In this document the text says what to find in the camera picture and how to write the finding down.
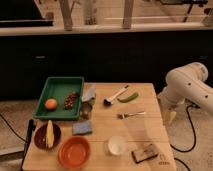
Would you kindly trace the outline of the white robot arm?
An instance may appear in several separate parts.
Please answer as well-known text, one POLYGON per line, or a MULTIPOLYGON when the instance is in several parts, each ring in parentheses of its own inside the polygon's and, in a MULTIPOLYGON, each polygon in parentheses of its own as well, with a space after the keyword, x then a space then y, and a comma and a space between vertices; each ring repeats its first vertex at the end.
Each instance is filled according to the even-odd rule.
POLYGON ((213 88, 205 84, 207 67, 193 62, 170 70, 166 86, 157 95, 164 125, 169 125, 176 116, 175 108, 189 100, 209 114, 213 114, 213 88))

